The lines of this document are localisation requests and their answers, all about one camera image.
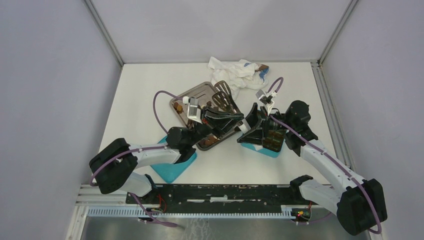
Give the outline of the steel tongs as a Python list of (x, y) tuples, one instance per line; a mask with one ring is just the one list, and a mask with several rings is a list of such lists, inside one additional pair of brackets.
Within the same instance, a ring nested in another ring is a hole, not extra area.
[(227, 113), (227, 121), (238, 129), (236, 132), (247, 133), (251, 128), (245, 118), (236, 118), (237, 114), (241, 114), (241, 111), (233, 99), (231, 88), (227, 82), (224, 80), (218, 81), (213, 87), (215, 93), (211, 97), (212, 101), (219, 109)]

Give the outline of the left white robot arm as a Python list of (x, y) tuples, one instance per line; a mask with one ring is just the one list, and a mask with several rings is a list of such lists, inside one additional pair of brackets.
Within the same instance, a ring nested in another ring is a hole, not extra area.
[(243, 113), (210, 107), (198, 110), (198, 116), (190, 127), (171, 127), (163, 143), (138, 145), (128, 143), (123, 137), (115, 139), (89, 161), (90, 186), (98, 187), (103, 195), (122, 190), (145, 204), (153, 203), (157, 198), (155, 183), (148, 174), (136, 173), (136, 169), (184, 163), (196, 152), (194, 146), (198, 142), (210, 135), (217, 138), (226, 135), (244, 119)]

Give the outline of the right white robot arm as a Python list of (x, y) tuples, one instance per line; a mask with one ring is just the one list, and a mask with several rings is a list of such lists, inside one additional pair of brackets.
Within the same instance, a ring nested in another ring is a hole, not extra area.
[(250, 129), (237, 142), (272, 152), (286, 144), (330, 183), (325, 186), (309, 175), (295, 178), (288, 191), (293, 203), (307, 200), (318, 204), (334, 214), (352, 236), (364, 231), (380, 235), (388, 218), (382, 184), (375, 178), (362, 177), (329, 153), (309, 127), (310, 120), (309, 105), (301, 100), (293, 101), (283, 113), (253, 103), (246, 117)]

